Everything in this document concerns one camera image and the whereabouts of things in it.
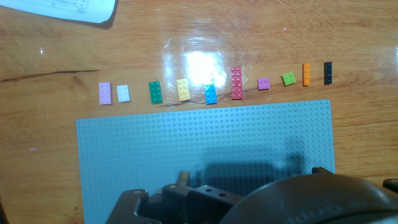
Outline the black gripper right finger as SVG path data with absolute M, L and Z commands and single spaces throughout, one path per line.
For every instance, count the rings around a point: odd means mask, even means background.
M 188 218 L 223 218 L 243 199 L 209 185 L 192 188 L 188 171 L 180 172 L 176 183 L 163 187 L 162 194 L 181 205 Z

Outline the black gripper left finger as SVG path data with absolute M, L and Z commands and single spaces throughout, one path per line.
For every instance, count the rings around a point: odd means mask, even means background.
M 139 211 L 147 204 L 147 190 L 136 189 L 123 192 L 116 202 L 106 224 L 161 224 L 162 222 L 139 215 Z

